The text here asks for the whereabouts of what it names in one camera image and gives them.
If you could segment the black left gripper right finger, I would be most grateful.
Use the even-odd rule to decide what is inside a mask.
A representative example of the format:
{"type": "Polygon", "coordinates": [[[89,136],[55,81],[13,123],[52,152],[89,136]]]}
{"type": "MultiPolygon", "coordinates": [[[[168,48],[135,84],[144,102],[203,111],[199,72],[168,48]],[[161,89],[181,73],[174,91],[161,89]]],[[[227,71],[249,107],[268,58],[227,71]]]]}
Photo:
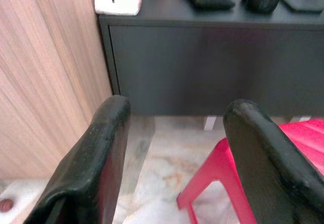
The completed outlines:
{"type": "Polygon", "coordinates": [[[323,223],[323,176],[256,103],[235,100],[223,124],[257,223],[323,223]]]}

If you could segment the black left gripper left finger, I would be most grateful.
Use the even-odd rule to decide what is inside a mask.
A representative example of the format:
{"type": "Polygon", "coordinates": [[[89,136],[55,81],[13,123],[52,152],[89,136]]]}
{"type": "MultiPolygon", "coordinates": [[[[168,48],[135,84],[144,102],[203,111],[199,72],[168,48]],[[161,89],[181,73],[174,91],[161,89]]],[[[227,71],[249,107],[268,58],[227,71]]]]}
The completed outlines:
{"type": "Polygon", "coordinates": [[[95,112],[60,161],[25,223],[112,223],[128,141],[131,105],[114,95],[95,112]]]}

